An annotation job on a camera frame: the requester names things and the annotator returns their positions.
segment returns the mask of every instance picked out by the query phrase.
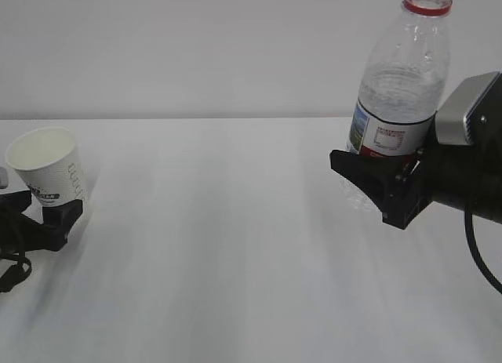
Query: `black cable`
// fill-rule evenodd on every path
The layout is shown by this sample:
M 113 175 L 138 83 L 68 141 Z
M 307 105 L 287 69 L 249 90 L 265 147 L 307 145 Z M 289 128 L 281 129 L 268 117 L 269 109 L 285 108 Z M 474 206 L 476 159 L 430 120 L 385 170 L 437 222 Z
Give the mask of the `black cable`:
M 0 213 L 2 214 L 2 218 L 6 219 L 11 232 L 16 235 L 17 239 L 17 247 L 15 249 L 17 254 L 0 252 L 0 259 L 16 262 L 0 277 L 0 292 L 9 292 L 14 286 L 20 284 L 22 281 L 25 281 L 30 276 L 32 267 L 31 261 L 26 257 L 23 235 L 19 231 L 19 228 L 14 220 L 10 218 L 9 208 L 2 209 Z
M 468 205 L 464 211 L 464 225 L 465 225 L 465 236 L 467 238 L 467 245 L 471 251 L 472 259 L 474 260 L 476 266 L 478 267 L 481 274 L 486 278 L 486 280 L 502 295 L 502 283 L 493 275 L 490 269 L 486 266 L 485 261 L 481 257 L 481 253 L 478 249 L 478 244 L 476 243 L 476 237 L 474 234 L 474 227 L 472 224 L 472 206 Z
M 464 208 L 465 237 L 467 238 L 467 245 L 469 246 L 469 251 L 471 252 L 472 259 L 474 260 L 479 271 L 481 271 L 481 274 L 483 274 L 486 280 L 502 295 L 502 283 L 500 283 L 495 275 L 493 275 L 493 273 L 486 266 L 485 261 L 481 257 L 481 253 L 479 252 L 478 243 L 476 242 L 474 233 L 474 225 L 472 223 L 472 209 L 475 204 L 475 197 L 478 193 L 482 178 L 482 171 L 487 157 L 488 156 L 485 151 L 485 153 L 480 157 L 481 160 L 477 165 L 478 171 L 474 171 L 472 174 L 472 189 L 471 192 L 469 192 L 469 196 Z

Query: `bottle label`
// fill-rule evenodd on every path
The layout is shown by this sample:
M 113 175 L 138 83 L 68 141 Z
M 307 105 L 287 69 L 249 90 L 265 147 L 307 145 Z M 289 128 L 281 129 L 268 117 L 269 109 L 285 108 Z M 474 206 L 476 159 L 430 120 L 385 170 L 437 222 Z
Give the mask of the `bottle label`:
M 358 101 L 347 150 L 372 157 L 412 154 L 424 142 L 431 122 L 432 117 L 411 124 L 386 122 L 368 112 Z

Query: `robotic arm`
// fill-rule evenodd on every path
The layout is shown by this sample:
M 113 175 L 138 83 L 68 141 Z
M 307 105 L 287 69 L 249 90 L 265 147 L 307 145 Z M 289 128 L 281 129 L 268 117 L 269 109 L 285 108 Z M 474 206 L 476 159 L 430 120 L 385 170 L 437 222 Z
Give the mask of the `robotic arm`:
M 26 252 L 60 251 L 83 212 L 82 200 L 73 200 L 42 208 L 43 223 L 37 223 L 23 214 L 30 204 L 30 191 L 0 195 L 0 260 L 14 262 L 0 276 L 0 292 L 11 291 L 29 277 L 31 261 Z
M 469 249 L 502 294 L 475 242 L 472 215 L 502 223 L 502 75 L 465 79 L 435 115 L 412 157 L 371 158 L 332 151 L 331 168 L 368 195 L 384 223 L 406 229 L 433 201 L 464 211 Z

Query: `white paper cup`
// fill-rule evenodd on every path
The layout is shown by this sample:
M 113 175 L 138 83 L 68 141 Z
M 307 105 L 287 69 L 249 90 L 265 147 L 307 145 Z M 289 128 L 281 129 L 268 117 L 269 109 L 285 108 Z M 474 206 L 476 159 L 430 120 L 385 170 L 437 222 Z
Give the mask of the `white paper cup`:
M 87 199 L 77 143 L 68 129 L 47 127 L 23 134 L 7 148 L 5 161 L 42 206 Z

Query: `table surface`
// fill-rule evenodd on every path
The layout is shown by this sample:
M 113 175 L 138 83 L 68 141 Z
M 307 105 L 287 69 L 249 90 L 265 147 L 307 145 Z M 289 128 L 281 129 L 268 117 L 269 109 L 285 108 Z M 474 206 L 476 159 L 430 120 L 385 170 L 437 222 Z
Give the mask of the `table surface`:
M 0 147 L 45 125 L 75 132 L 92 196 L 0 295 L 2 362 L 500 362 L 461 212 L 353 209 L 329 168 L 348 119 L 10 121 Z M 502 276 L 500 227 L 476 229 Z

